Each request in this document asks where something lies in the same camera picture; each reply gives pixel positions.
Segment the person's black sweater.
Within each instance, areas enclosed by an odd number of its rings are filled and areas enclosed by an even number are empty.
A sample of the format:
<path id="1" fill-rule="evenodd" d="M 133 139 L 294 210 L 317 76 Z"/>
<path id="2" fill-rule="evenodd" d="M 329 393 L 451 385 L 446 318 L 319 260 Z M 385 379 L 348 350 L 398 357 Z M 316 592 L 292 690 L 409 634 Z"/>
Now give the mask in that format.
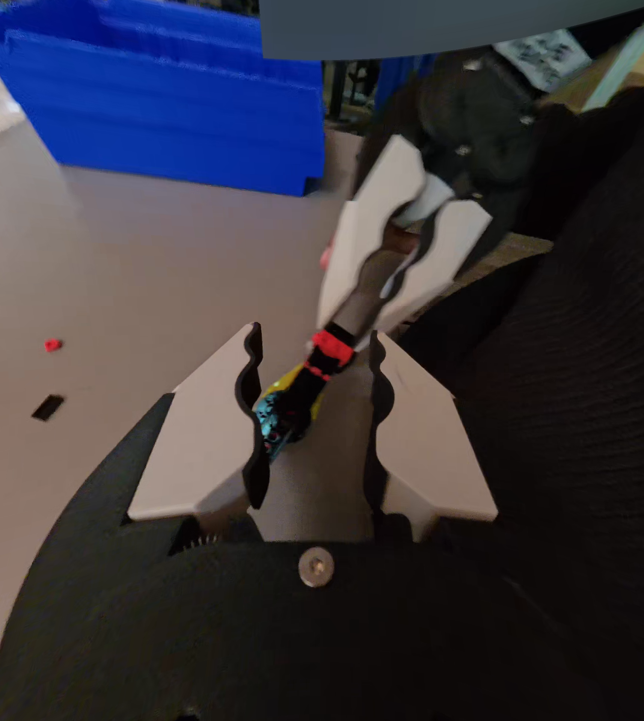
<path id="1" fill-rule="evenodd" d="M 543 109 L 511 231 L 550 241 L 400 346 L 459 402 L 498 558 L 601 694 L 644 719 L 644 87 Z"/>

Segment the black flat lego tile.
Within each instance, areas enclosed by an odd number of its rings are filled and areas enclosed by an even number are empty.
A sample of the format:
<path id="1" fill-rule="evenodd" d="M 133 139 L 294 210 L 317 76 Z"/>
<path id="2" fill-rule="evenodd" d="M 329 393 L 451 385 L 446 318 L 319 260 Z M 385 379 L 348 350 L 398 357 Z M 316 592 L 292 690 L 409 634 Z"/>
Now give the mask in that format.
<path id="1" fill-rule="evenodd" d="M 47 422 L 54 416 L 65 401 L 66 398 L 62 395 L 49 394 L 32 412 L 31 418 L 41 422 Z"/>

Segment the yellow red lego car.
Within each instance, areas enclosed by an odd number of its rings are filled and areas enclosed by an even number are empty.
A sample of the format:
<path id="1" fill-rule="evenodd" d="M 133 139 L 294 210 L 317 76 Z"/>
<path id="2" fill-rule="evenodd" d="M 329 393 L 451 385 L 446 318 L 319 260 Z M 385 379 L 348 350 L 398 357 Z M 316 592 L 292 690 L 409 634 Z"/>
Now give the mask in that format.
<path id="1" fill-rule="evenodd" d="M 286 446 L 306 435 L 317 418 L 327 384 L 347 369 L 355 356 L 352 335 L 331 322 L 315 333 L 305 361 L 267 388 L 255 414 L 270 463 Z"/>

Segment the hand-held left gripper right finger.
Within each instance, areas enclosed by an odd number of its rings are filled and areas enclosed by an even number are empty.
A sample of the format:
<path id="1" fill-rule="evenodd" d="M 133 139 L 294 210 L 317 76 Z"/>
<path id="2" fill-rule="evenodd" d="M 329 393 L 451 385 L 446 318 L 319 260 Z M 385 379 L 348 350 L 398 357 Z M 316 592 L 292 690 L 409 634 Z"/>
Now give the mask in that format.
<path id="1" fill-rule="evenodd" d="M 423 542 L 441 519 L 498 507 L 453 395 L 384 333 L 370 340 L 372 418 L 363 492 L 378 539 Z"/>

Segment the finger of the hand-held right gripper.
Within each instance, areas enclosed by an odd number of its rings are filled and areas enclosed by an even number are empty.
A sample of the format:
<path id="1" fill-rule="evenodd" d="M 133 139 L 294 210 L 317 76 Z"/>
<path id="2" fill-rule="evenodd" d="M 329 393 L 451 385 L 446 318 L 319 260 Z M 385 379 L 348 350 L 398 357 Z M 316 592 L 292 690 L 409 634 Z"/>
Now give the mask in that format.
<path id="1" fill-rule="evenodd" d="M 425 171 L 419 149 L 394 135 L 350 201 L 346 201 L 335 230 L 317 308 L 317 328 L 331 322 L 342 329 L 371 329 L 384 302 L 377 303 L 371 287 L 372 264 L 382 258 L 382 237 L 392 216 L 407 229 L 422 222 L 418 247 L 408 256 L 392 253 L 401 267 L 431 244 L 434 217 L 455 201 L 453 189 Z"/>
<path id="2" fill-rule="evenodd" d="M 371 329 L 389 333 L 400 322 L 445 290 L 486 230 L 491 216 L 475 201 L 449 201 L 434 217 L 431 244 L 401 267 L 383 251 L 373 261 L 371 287 L 384 302 Z"/>

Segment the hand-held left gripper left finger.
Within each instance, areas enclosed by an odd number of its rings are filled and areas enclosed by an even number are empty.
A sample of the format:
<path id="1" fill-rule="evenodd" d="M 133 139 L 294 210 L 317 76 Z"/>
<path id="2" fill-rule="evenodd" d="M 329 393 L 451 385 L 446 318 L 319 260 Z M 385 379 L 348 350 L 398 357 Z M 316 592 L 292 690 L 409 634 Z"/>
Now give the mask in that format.
<path id="1" fill-rule="evenodd" d="M 261 325 L 246 324 L 177 386 L 129 518 L 214 517 L 244 499 L 262 506 L 270 462 L 253 410 L 262 359 Z"/>

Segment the person's right hand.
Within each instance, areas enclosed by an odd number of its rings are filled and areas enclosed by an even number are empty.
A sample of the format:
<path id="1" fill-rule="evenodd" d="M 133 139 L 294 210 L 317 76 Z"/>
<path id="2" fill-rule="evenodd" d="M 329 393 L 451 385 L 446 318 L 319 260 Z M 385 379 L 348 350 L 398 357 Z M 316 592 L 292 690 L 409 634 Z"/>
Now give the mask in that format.
<path id="1" fill-rule="evenodd" d="M 399 228 L 394 223 L 389 223 L 383 233 L 381 248 L 385 251 L 408 256 L 416 251 L 419 239 L 419 232 L 412 232 L 408 229 Z"/>

